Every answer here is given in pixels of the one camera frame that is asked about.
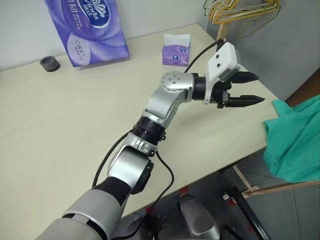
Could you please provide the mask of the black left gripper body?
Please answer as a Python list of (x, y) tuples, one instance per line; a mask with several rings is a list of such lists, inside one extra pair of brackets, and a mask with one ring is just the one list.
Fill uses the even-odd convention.
[(228, 93), (228, 90), (231, 88), (232, 83), (229, 80), (225, 82), (216, 82), (211, 91), (210, 103), (216, 104), (218, 109), (233, 107), (230, 100), (230, 94)]

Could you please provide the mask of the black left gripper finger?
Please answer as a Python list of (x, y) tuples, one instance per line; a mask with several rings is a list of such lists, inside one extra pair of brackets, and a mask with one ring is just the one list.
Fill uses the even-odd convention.
[(256, 105), (265, 100), (265, 98), (256, 95), (241, 95), (239, 97), (229, 97), (226, 102), (227, 108), (244, 108)]
[(259, 77), (249, 71), (238, 71), (233, 78), (234, 84), (244, 84), (259, 80)]

